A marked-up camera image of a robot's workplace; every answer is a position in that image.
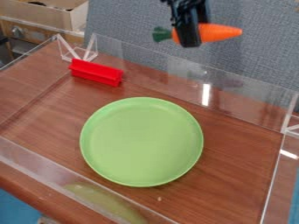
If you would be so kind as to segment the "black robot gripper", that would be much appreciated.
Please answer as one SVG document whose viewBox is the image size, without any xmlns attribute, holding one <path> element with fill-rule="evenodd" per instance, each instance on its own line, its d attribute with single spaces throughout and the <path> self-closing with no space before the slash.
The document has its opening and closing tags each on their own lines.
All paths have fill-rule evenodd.
<svg viewBox="0 0 299 224">
<path fill-rule="evenodd" d="M 173 26 L 178 34 L 179 43 L 185 48 L 202 44 L 200 22 L 212 21 L 208 0 L 161 0 L 173 9 Z"/>
</svg>

